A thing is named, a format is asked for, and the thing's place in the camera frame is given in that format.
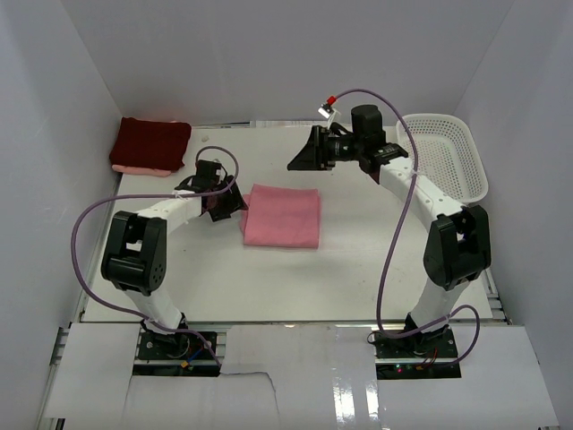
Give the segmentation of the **white perforated plastic basket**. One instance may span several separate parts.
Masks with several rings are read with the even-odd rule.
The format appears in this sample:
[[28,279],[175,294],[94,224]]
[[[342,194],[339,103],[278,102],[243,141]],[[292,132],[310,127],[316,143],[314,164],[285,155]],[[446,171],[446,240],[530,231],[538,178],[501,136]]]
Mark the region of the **white perforated plastic basket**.
[[463,205],[481,201],[489,190],[474,138],[459,118],[442,114],[412,114],[396,123],[398,144],[409,155],[418,153],[418,187],[432,183]]

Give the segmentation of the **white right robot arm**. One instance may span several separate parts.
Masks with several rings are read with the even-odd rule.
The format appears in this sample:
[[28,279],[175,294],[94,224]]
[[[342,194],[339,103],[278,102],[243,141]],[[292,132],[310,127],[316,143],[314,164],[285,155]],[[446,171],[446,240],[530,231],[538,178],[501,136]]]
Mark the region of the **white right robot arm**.
[[479,205],[488,185],[474,138],[460,119],[408,115],[396,131],[396,141],[390,142],[376,106],[353,107],[349,129],[334,120],[313,126],[287,168],[326,171],[355,161],[404,204],[404,215],[414,215],[426,229],[427,281],[405,329],[376,331],[371,338],[422,354],[445,337],[462,292],[491,265],[489,216]]

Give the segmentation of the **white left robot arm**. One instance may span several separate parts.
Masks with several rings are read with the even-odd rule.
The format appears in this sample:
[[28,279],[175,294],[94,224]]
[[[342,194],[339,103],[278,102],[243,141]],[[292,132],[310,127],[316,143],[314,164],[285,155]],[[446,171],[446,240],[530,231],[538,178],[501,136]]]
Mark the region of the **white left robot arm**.
[[184,313],[162,287],[168,236],[205,213],[218,222],[247,208],[236,177],[220,162],[201,159],[195,167],[165,200],[113,216],[100,266],[103,279],[135,304],[143,326],[160,335],[176,335],[184,324]]

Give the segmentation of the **white paper strip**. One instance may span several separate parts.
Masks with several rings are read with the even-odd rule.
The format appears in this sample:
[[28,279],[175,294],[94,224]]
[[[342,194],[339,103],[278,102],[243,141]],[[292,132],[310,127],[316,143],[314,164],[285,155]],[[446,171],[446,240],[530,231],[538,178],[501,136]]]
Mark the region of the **white paper strip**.
[[251,128],[277,128],[277,127],[310,127],[313,125],[325,126],[326,121],[315,120],[252,120]]

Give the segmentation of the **folded light pink t-shirt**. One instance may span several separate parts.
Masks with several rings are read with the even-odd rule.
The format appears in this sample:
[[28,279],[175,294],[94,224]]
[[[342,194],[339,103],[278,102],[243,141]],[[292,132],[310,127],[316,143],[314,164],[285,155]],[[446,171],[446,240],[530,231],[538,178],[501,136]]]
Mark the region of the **folded light pink t-shirt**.
[[114,164],[111,168],[123,175],[129,176],[154,176],[154,177],[168,177],[172,175],[171,170],[155,169],[155,168],[138,168]]

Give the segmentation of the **folded dark red t-shirt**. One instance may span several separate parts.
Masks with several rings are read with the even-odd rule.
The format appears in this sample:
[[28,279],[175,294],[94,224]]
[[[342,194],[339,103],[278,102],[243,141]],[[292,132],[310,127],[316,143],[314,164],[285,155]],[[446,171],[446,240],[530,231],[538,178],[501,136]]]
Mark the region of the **folded dark red t-shirt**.
[[192,127],[185,122],[154,122],[123,117],[109,153],[112,166],[176,172],[184,166],[184,154]]

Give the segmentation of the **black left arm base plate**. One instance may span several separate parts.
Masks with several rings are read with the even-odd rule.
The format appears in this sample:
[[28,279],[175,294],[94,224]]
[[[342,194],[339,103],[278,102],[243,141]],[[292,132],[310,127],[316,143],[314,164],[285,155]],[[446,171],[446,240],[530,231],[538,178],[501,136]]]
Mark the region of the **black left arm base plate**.
[[217,377],[219,366],[195,335],[142,331],[133,363],[134,376]]

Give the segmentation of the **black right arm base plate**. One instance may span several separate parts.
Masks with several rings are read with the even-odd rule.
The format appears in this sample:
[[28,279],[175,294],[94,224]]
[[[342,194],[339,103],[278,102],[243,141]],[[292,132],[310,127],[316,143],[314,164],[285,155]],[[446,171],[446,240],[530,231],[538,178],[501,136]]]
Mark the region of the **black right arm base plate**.
[[449,326],[437,334],[422,333],[390,339],[379,331],[371,332],[366,340],[375,349],[376,375],[379,381],[417,381],[459,379],[462,374],[458,348]]

